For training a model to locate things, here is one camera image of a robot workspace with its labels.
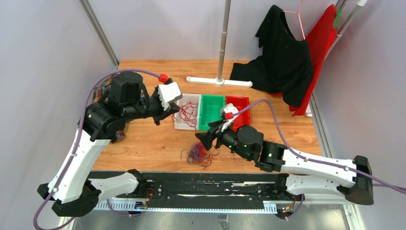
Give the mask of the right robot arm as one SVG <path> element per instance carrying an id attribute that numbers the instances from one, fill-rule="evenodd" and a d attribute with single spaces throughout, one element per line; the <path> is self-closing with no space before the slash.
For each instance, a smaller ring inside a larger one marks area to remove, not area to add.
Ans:
<path id="1" fill-rule="evenodd" d="M 279 172 L 274 194 L 285 200 L 289 196 L 319 194 L 343 197 L 358 205 L 372 205 L 372 170 L 368 158 L 357 155 L 352 160 L 316 156 L 264 139 L 263 133 L 245 125 L 237 130 L 223 128 L 223 121 L 209 124 L 207 132 L 196 133 L 210 150 L 226 146 L 265 172 Z"/>

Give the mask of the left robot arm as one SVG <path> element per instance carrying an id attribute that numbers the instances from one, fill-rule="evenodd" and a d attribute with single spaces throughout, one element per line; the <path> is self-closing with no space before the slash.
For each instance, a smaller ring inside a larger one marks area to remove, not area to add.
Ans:
<path id="1" fill-rule="evenodd" d="M 147 179 L 132 169 L 115 177 L 90 179 L 101 152 L 125 125 L 136 119 L 152 118 L 156 125 L 177 113 L 182 98 L 178 83 L 167 75 L 157 75 L 158 86 L 149 94 L 141 69 L 118 70 L 100 99 L 85 105 L 72 147 L 54 179 L 38 187 L 45 201 L 59 217 L 83 217 L 101 201 L 132 194 L 145 197 Z"/>

